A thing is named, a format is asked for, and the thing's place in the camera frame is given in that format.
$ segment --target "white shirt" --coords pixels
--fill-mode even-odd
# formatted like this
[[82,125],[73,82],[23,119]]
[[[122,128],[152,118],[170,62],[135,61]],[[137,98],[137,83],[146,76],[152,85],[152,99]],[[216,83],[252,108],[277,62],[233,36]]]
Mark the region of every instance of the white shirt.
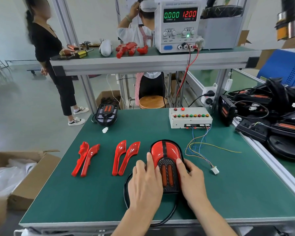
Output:
[[[154,31],[151,31],[148,27],[143,26],[143,31],[145,35],[153,35]],[[144,47],[143,36],[141,34],[140,28],[138,26],[131,27],[131,28],[117,28],[117,36],[124,42],[135,42],[137,43],[138,47]],[[151,40],[147,39],[147,46],[151,47]],[[155,79],[160,76],[161,72],[148,72],[144,73],[143,75],[149,79]]]

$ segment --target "black pants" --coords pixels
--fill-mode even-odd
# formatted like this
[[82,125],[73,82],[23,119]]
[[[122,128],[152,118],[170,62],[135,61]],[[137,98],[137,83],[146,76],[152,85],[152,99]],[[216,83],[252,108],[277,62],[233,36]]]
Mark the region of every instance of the black pants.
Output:
[[71,107],[76,105],[72,77],[56,76],[51,65],[47,70],[58,89],[63,114],[65,116],[72,115]]
[[139,89],[139,99],[149,95],[164,96],[164,81],[163,72],[155,79],[149,79],[148,77],[142,76]]

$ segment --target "person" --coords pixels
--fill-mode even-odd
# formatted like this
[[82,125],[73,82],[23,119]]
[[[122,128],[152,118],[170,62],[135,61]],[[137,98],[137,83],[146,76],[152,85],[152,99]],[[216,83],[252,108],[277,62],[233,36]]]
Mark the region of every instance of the person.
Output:
[[55,83],[59,95],[63,114],[68,117],[68,125],[76,126],[85,123],[85,119],[73,118],[74,115],[89,111],[88,108],[78,107],[75,101],[75,91],[71,76],[56,76],[50,64],[50,58],[59,54],[62,50],[61,41],[55,32],[47,24],[51,17],[50,6],[47,0],[25,0],[28,37],[35,46],[36,59],[41,64],[41,73],[49,74]]
[[[130,13],[119,23],[117,28],[117,36],[124,42],[135,42],[138,47],[154,46],[154,12],[144,12],[139,9],[139,5],[143,0],[135,2],[130,9]],[[142,20],[142,27],[129,28],[132,20],[139,15]],[[165,95],[164,73],[148,72],[136,74],[135,100],[139,106],[139,99],[149,95]]]
[[[196,215],[207,236],[237,236],[222,216],[216,212],[205,191],[203,172],[192,162],[177,159],[181,190],[189,207]],[[163,195],[162,176],[154,169],[152,155],[147,153],[147,164],[138,160],[133,177],[128,184],[130,207],[112,236],[143,236],[161,204]]]

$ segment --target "red gingham apron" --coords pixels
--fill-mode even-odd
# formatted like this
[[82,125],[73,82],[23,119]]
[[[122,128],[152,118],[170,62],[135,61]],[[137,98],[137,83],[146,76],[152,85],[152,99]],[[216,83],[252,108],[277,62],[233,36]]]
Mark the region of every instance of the red gingham apron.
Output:
[[[142,27],[140,27],[140,32],[143,36],[143,44],[147,45],[147,40],[151,39],[153,43],[153,36],[152,35],[146,35]],[[140,83],[141,79],[144,73],[137,73],[136,74],[136,90],[135,90],[135,99],[136,99],[136,105],[139,106],[139,90],[140,90]]]

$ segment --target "white sneaker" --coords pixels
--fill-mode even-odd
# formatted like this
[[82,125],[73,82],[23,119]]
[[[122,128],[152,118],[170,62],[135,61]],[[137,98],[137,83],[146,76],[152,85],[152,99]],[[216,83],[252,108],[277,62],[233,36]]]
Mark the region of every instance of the white sneaker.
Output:
[[86,113],[88,111],[89,111],[88,108],[79,107],[79,110],[77,112],[73,111],[73,114],[77,115],[77,114],[80,114],[80,113]]
[[75,119],[73,119],[72,122],[68,122],[68,125],[69,126],[77,126],[77,125],[82,125],[85,122],[86,122],[85,119],[83,119],[83,118],[81,119],[81,118],[76,117]]

